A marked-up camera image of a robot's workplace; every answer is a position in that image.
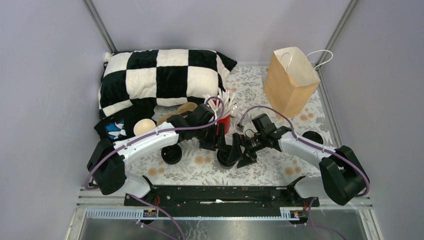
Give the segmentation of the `brown paper bag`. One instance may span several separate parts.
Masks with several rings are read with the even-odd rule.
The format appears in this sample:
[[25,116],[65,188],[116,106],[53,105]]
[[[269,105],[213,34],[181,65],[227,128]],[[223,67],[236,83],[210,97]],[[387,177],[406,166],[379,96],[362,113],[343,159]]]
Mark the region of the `brown paper bag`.
[[[313,66],[308,57],[315,53],[328,53],[330,58]],[[273,52],[263,90],[273,109],[287,118],[299,115],[321,79],[317,68],[331,61],[334,54],[326,49],[305,54],[298,47],[286,47]]]

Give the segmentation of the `black paper coffee cup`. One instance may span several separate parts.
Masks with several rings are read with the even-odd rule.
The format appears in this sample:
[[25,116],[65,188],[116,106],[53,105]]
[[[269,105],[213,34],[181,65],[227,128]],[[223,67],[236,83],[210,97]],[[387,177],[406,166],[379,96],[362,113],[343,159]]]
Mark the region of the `black paper coffee cup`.
[[230,154],[229,152],[226,152],[223,150],[218,150],[216,154],[219,165],[226,170],[231,169],[234,166],[233,163],[232,164],[227,163],[229,154]]

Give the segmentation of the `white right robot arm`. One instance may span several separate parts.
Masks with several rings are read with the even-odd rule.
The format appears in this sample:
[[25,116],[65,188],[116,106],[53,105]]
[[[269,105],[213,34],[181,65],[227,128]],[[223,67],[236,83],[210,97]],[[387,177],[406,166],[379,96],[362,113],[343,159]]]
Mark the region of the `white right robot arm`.
[[232,146],[218,158],[222,166],[237,165],[242,168],[257,161],[257,152],[265,148],[296,156],[320,171],[320,176],[302,177],[292,182],[287,191],[287,201],[301,205],[308,198],[328,197],[344,206],[369,187],[369,179],[351,148],[328,147],[303,136],[294,136],[285,126],[276,127],[267,114],[252,119],[257,133],[248,137],[232,135]]

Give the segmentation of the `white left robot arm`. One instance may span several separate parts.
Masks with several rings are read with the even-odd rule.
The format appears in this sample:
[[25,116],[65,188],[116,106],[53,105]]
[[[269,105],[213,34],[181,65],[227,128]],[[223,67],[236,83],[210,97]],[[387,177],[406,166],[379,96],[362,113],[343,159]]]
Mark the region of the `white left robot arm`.
[[152,204],[155,192],[143,176],[126,170],[132,162],[147,154],[196,138],[211,149],[216,143],[218,115],[205,104],[193,111],[173,115],[156,128],[139,136],[112,142],[101,139],[88,163],[87,190],[98,189],[102,195],[133,195],[144,206]]

